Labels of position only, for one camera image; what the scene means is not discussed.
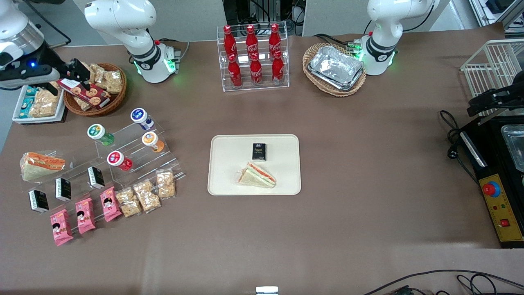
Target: red snack box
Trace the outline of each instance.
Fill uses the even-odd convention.
[[[68,218],[69,214],[67,214],[67,210],[65,209],[51,215],[51,225],[53,226],[53,238],[54,243],[57,244],[57,246],[60,246],[73,238]]]
[[[121,215],[122,212],[120,212],[120,207],[118,206],[118,202],[115,198],[115,187],[112,186],[108,189],[106,189],[101,195],[100,195],[100,201],[102,202],[102,206],[104,208],[104,218],[106,222],[110,222],[113,219],[115,219],[118,215]]]
[[[80,234],[95,229],[95,216],[93,215],[93,203],[91,198],[84,199],[75,204],[77,209],[78,231]]]
[[[90,106],[97,110],[106,106],[113,99],[109,92],[96,86],[95,84],[91,84],[91,89],[86,90],[82,85],[80,85],[80,82],[74,80],[60,79],[57,81],[57,83],[65,91],[87,102]]]

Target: sandwich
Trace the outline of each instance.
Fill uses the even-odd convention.
[[[22,179],[24,181],[32,181],[62,171],[65,166],[66,161],[64,159],[32,152],[25,153],[20,160]]]
[[[238,183],[242,185],[272,188],[275,187],[276,180],[262,168],[249,162],[242,170],[242,175],[240,176]]]

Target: pink snack package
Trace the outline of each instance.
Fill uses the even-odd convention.
[[[93,215],[93,203],[91,198],[84,199],[75,204],[77,209],[78,231],[80,234],[90,229],[95,229],[95,216]]]
[[[73,236],[71,234],[71,226],[69,226],[68,218],[69,214],[65,209],[51,215],[51,225],[53,226],[53,238],[54,243],[57,244],[57,246],[60,246],[65,242],[73,239]]]
[[[104,207],[104,218],[106,222],[110,222],[115,219],[118,215],[121,215],[118,202],[115,199],[115,187],[112,186],[106,189],[100,195],[100,201],[102,201],[102,206]]]

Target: yellow control panel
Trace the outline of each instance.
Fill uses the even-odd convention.
[[[498,174],[483,178],[478,182],[497,230],[498,239],[500,241],[524,240]]]

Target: coca-cola bottle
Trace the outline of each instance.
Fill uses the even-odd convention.
[[[252,57],[255,55],[258,60],[258,40],[255,36],[255,27],[253,25],[247,25],[246,47],[249,60],[253,61]]]
[[[249,66],[251,70],[251,83],[254,87],[262,86],[262,65],[258,60],[258,52],[255,52],[250,55],[251,65]]]
[[[276,51],[280,51],[280,35],[278,34],[278,24],[272,24],[271,36],[269,36],[269,60],[273,60]]]
[[[284,62],[282,61],[282,51],[275,51],[273,60],[273,84],[281,85],[284,82]]]
[[[227,58],[229,59],[229,56],[236,58],[236,41],[235,37],[231,35],[230,26],[224,26],[224,34],[224,49],[226,50]]]
[[[240,76],[240,67],[236,63],[236,58],[233,55],[228,57],[230,64],[227,69],[230,72],[231,85],[233,88],[238,89],[242,87],[242,77]]]

